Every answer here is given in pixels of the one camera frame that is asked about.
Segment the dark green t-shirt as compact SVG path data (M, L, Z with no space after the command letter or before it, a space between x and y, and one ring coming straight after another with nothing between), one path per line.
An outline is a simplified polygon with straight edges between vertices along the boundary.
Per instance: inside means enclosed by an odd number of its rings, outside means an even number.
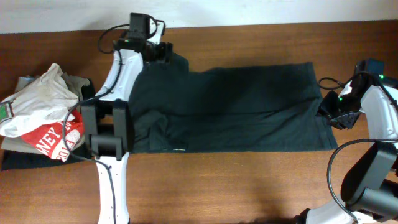
M300 152L337 147L317 116L322 94L310 62L190 70L174 54L149 63L129 106L135 153Z

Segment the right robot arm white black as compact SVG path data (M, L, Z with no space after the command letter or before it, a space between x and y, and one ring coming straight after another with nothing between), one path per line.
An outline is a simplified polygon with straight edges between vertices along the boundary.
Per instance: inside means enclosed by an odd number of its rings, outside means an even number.
M340 93L330 89L318 107L318 116L336 129L351 129L361 114L367 119L369 138L346 142L331 155L326 181L332 200L306 209L294 223L382 223L397 219L397 183L387 180L397 172L397 80L384 74L384 63L366 59L355 65L353 76L339 83ZM370 148L345 175L341 192L331 184L331 168L337 154L353 144Z

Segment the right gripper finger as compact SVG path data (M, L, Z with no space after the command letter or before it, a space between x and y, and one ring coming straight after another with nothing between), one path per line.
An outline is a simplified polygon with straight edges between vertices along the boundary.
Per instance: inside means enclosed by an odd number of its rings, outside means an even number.
M337 117L340 113L339 102L340 98L338 94L333 90L329 91L320 103L316 116L324 118Z
M329 125L339 130L352 129L355 123L357 122L358 118L360 117L360 115L361 115L360 112L346 113L331 119L329 121Z

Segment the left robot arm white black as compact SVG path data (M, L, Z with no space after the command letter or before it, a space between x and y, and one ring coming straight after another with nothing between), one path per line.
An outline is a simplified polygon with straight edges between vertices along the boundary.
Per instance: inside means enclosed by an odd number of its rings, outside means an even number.
M129 223L126 171L134 127L128 101L145 64L168 62L173 45L150 40L116 42L113 64L97 94L81 106L86 145L99 177L99 223Z

